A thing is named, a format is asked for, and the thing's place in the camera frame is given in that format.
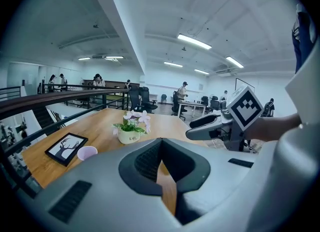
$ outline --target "floor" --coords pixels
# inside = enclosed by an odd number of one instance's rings
[[[162,104],[162,103],[158,102],[157,106],[158,106],[158,108],[152,111],[155,114],[170,116],[173,113],[172,110],[171,110],[171,108],[172,108],[171,104]],[[190,124],[190,122],[192,120],[197,119],[197,118],[201,117],[201,115],[202,115],[202,111],[203,111],[202,108],[196,109],[194,111],[194,117],[192,117],[193,107],[185,106],[184,108],[187,110],[187,112],[183,113],[183,116],[185,117],[184,123],[187,126],[189,126],[189,124]],[[210,148],[227,150],[227,148],[224,145],[224,142],[222,140],[218,139],[218,138],[213,139],[213,140],[205,140],[204,142]],[[250,144],[250,147],[253,148],[252,152],[253,153],[259,153],[263,143],[264,142],[262,140],[253,139],[251,141],[251,144]]]

